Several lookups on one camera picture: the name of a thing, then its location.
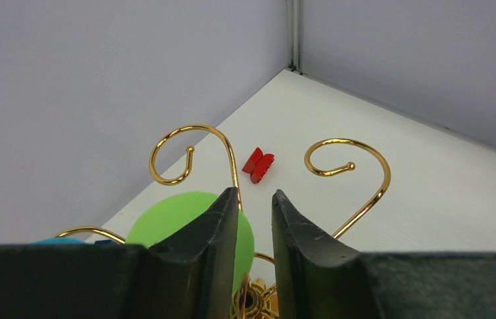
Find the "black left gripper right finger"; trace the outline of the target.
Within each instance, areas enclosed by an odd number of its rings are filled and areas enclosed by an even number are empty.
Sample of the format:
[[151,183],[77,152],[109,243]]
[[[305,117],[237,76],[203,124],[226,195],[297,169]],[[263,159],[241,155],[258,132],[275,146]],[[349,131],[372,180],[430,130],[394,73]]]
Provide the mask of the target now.
[[362,253],[281,190],[272,240],[281,318],[496,318],[496,253]]

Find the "green plastic wine glass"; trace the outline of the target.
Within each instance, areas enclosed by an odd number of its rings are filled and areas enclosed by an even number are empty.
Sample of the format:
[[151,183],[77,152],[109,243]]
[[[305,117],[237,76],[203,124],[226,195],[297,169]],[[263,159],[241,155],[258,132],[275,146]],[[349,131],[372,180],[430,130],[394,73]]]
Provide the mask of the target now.
[[[190,191],[170,196],[146,210],[132,225],[125,242],[150,247],[166,239],[187,223],[204,213],[218,195],[204,191]],[[238,228],[232,291],[240,288],[244,274],[251,271],[254,260],[254,234],[243,213],[238,212]]]

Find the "blue plastic wine glass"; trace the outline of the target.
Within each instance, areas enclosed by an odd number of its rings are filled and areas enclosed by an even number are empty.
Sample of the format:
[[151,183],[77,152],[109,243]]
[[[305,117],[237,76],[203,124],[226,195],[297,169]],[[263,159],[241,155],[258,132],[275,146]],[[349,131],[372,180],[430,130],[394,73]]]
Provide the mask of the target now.
[[33,242],[32,245],[87,245],[87,243],[71,237],[53,237]]

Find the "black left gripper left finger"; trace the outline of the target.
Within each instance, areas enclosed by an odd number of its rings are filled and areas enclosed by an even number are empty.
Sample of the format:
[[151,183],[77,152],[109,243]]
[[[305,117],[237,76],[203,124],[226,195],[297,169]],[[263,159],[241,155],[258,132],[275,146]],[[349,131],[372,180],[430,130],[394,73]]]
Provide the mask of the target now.
[[237,193],[151,247],[0,245],[0,318],[228,318]]

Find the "gold wire glass rack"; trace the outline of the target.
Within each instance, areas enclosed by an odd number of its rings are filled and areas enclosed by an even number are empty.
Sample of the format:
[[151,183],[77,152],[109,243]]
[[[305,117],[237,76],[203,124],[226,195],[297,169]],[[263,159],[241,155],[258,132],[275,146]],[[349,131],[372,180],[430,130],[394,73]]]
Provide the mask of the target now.
[[[187,148],[186,164],[183,173],[173,179],[166,179],[164,177],[161,177],[160,174],[158,174],[155,168],[155,160],[161,147],[170,138],[180,133],[188,132],[192,130],[203,130],[215,135],[220,139],[227,152],[232,186],[238,187],[239,186],[238,169],[236,166],[234,151],[232,149],[230,141],[221,131],[217,130],[216,128],[206,125],[200,125],[200,124],[177,128],[176,130],[170,132],[165,137],[159,140],[157,145],[153,148],[149,159],[150,160],[149,171],[151,176],[154,178],[154,180],[157,183],[160,183],[161,185],[177,185],[183,182],[190,175],[193,168],[193,153],[195,150],[193,146],[189,146]],[[349,162],[346,165],[343,165],[341,167],[332,170],[317,169],[311,162],[311,155],[318,148],[322,146],[326,146],[328,144],[347,144],[367,151],[379,161],[384,174],[383,181],[379,189],[376,191],[376,193],[352,217],[350,217],[347,221],[345,221],[345,223],[342,224],[334,232],[333,238],[338,239],[342,234],[348,231],[367,211],[369,211],[386,193],[391,181],[391,170],[388,162],[383,157],[383,155],[378,151],[376,151],[374,148],[368,146],[367,144],[351,139],[332,138],[332,139],[316,142],[315,144],[310,146],[306,151],[304,156],[304,163],[306,168],[311,173],[321,177],[330,177],[330,176],[338,175],[345,171],[351,171],[355,168],[355,164],[353,162]],[[94,233],[106,237],[110,240],[113,240],[117,243],[121,243],[121,244],[126,243],[125,242],[126,237],[121,237],[106,229],[99,227],[92,227],[92,226],[80,226],[80,227],[71,228],[63,232],[60,232],[58,236],[68,237],[71,235],[75,235],[77,233]],[[255,250],[254,250],[254,259],[262,259],[268,261],[269,263],[274,262],[274,259],[271,256],[256,252]],[[239,311],[240,311],[240,297],[237,290],[236,292],[234,292],[234,301],[232,303],[232,308],[230,311],[231,318],[239,318],[240,316]],[[271,285],[267,287],[264,284],[259,283],[257,280],[250,281],[250,286],[246,291],[246,299],[244,302],[244,316],[245,318],[279,318],[280,315],[279,315],[278,294],[277,294],[276,286]]]

